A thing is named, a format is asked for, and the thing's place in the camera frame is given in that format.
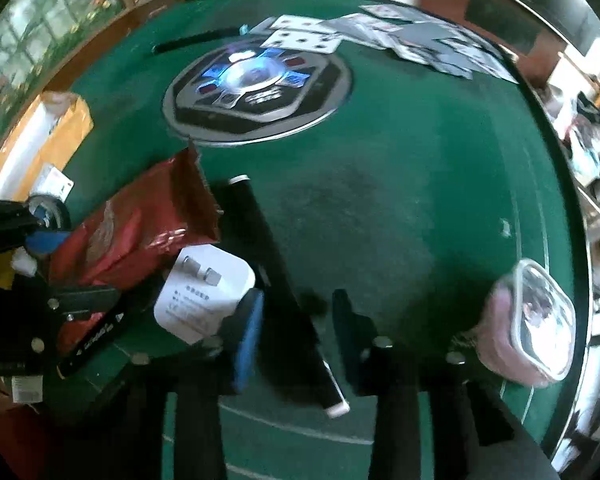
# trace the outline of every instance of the red plastic bag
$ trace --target red plastic bag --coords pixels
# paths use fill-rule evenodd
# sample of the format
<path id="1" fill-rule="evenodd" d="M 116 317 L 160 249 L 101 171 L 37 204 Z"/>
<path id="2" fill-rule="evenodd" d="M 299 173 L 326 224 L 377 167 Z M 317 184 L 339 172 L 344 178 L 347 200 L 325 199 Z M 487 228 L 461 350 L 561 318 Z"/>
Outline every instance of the red plastic bag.
<path id="1" fill-rule="evenodd" d="M 189 245 L 218 241 L 218 206 L 190 146 L 156 164 L 89 216 L 51 255 L 54 285 L 126 290 Z"/>

